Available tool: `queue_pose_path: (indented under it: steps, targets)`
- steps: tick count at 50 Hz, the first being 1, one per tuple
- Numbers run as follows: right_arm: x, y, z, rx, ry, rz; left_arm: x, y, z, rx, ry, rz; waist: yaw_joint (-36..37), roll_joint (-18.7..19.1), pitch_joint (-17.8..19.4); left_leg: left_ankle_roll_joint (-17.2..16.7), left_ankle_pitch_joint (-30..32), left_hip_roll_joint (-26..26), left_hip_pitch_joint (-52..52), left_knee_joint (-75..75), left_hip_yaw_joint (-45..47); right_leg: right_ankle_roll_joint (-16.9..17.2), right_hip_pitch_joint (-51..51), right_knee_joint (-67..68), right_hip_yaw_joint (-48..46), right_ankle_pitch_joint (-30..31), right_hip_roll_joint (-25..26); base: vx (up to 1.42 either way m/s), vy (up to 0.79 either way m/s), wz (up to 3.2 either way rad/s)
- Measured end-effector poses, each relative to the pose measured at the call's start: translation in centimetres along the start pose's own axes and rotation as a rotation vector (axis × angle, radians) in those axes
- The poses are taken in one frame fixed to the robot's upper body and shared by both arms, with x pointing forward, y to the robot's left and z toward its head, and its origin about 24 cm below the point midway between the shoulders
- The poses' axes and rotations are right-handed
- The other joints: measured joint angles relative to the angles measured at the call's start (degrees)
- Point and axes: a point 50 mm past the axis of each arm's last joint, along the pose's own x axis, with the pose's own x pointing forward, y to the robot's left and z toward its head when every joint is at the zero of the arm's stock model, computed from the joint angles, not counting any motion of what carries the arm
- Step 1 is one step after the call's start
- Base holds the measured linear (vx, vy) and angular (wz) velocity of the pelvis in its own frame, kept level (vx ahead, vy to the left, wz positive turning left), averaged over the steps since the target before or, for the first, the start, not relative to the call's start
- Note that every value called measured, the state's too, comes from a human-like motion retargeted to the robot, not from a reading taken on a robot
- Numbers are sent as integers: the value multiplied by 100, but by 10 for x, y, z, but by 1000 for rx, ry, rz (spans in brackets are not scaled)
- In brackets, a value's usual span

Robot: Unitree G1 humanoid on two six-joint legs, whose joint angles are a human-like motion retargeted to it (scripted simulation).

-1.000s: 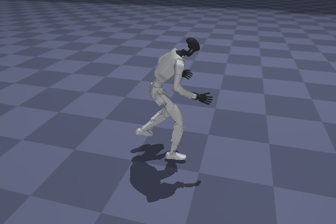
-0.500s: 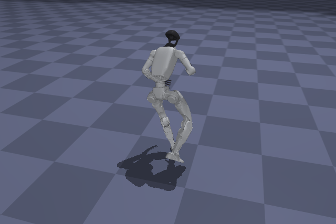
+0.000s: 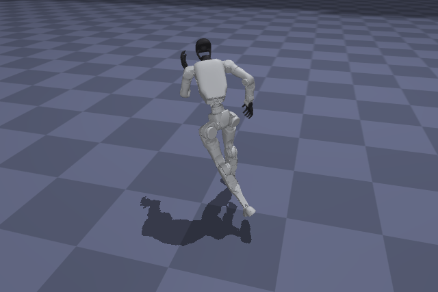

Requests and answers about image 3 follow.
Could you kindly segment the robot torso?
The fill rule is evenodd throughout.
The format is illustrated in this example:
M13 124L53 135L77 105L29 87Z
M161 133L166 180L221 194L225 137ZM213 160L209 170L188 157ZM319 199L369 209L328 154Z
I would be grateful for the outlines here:
M194 64L194 77L198 91L207 105L211 106L209 121L216 123L217 131L225 129L231 122L231 114L224 109L222 102L227 92L227 79L224 64L219 59L199 61Z

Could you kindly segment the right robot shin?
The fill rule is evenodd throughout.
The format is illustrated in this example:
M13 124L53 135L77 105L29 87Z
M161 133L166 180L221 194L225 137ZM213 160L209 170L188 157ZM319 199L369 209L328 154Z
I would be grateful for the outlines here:
M230 166L231 166L231 173L233 173L234 176L235 176L235 171L237 169L237 148L235 146L233 146L233 147L235 149L236 156L234 158L232 158L232 159L225 157L225 162L228 162L230 164Z

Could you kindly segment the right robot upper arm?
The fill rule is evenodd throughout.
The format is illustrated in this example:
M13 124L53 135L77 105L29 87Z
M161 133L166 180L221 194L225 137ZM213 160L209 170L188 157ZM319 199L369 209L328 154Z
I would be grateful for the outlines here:
M244 86L248 87L254 83L254 78L248 74L245 70L237 66L232 60L222 61L224 64L224 71L226 73L231 73L236 77L242 78L242 83Z

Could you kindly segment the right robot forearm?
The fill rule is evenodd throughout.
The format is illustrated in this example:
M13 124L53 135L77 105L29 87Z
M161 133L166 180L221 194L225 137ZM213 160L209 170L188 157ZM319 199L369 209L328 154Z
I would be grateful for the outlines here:
M245 90L246 90L246 93L245 93L244 104L248 107L248 104L250 102L253 102L253 100L254 100L255 82L248 87L245 86Z

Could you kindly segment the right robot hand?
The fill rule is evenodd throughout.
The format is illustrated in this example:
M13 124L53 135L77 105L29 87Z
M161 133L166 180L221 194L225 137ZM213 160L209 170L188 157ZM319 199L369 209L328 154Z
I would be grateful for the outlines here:
M245 106L245 104L243 104L242 105L242 107L244 107ZM247 111L248 110L248 111ZM246 106L246 109L245 109L245 111L243 111L243 113L245 113L247 111L247 113L245 114L245 116L247 115L247 117L249 117L249 118L251 118L252 116L253 116L253 103L252 102L250 102L249 104L248 104L248 107ZM248 118L248 119L249 119Z

